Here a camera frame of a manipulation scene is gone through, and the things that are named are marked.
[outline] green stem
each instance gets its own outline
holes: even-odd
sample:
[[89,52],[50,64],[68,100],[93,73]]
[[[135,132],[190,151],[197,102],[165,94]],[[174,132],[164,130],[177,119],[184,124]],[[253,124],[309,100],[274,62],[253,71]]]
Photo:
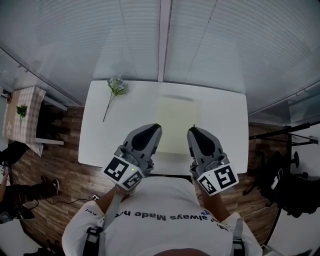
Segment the green stem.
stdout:
[[114,100],[115,97],[116,97],[116,95],[112,92],[111,95],[110,95],[109,103],[108,103],[108,106],[106,107],[106,111],[104,113],[104,117],[103,117],[102,122],[105,121],[106,115],[107,115],[107,111],[108,111],[108,109],[109,109],[109,107],[110,107],[110,105],[111,105],[111,103],[112,103],[112,101]]

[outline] black chair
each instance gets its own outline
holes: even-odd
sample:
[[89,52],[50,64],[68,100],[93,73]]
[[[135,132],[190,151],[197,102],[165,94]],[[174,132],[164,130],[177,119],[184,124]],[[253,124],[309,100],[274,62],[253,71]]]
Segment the black chair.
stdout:
[[[248,190],[243,191],[242,194],[244,196],[249,194],[255,187],[271,187],[276,175],[278,175],[278,179],[281,180],[285,173],[290,172],[287,168],[288,165],[286,164],[285,158],[280,152],[275,152],[266,164],[265,153],[260,152],[259,155],[261,156],[261,168],[256,171],[257,175],[253,185]],[[294,159],[291,160],[291,163],[295,163],[297,167],[299,166],[300,161],[297,152],[294,153]]]
[[[262,196],[266,197],[270,203],[265,206],[270,207],[277,203],[279,208],[298,218],[302,213],[312,214],[320,207],[320,179],[306,180],[308,173],[292,174],[289,164],[284,157],[276,152],[264,165],[264,154],[262,156],[262,167],[258,171],[256,180],[249,190],[243,192],[247,195],[254,187],[260,188]],[[299,155],[294,153],[290,163],[299,166]]]

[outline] person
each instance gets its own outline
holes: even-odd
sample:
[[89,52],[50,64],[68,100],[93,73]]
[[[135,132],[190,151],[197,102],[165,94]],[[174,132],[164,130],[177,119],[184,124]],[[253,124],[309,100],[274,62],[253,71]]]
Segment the person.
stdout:
[[14,141],[5,150],[0,151],[0,164],[8,162],[9,166],[14,165],[28,149],[26,144]]
[[4,174],[0,184],[0,224],[12,221],[14,217],[22,214],[22,205],[33,200],[43,200],[58,194],[59,180],[55,178],[49,182],[42,175],[42,182],[36,185],[14,184],[7,186],[7,180],[11,171],[8,163],[4,163]]
[[[106,256],[207,256],[232,254],[233,236],[240,218],[230,214],[219,194],[209,196],[202,186],[204,208],[187,179],[151,176],[121,202],[113,222],[103,231]],[[102,226],[115,194],[112,188],[89,201],[72,218],[62,236],[66,256],[82,256],[90,227]],[[240,236],[246,256],[262,249],[247,224]]]

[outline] strap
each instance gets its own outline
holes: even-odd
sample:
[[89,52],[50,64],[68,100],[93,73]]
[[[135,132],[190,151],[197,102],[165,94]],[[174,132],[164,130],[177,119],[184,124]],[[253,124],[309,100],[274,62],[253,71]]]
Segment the strap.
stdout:
[[108,210],[104,216],[103,226],[89,227],[86,231],[88,236],[86,238],[82,256],[102,256],[104,255],[104,249],[99,248],[100,240],[104,243],[105,239],[103,231],[114,221],[119,206],[124,196],[122,194],[115,193],[112,202],[109,205]]
[[88,236],[86,237],[82,256],[99,255],[100,233],[102,231],[103,229],[100,226],[89,227],[87,229],[86,233]]
[[233,232],[233,241],[232,241],[232,249],[230,256],[245,256],[245,244],[242,241],[242,232],[243,232],[244,220],[242,218],[238,218],[236,220],[235,229]]

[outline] person's leg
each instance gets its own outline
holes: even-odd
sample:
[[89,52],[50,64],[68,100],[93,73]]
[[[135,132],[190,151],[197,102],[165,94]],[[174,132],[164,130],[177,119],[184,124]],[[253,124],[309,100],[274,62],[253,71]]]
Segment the person's leg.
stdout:
[[45,178],[41,183],[30,186],[29,189],[25,191],[27,202],[51,198],[58,194],[59,188],[58,179],[47,182]]

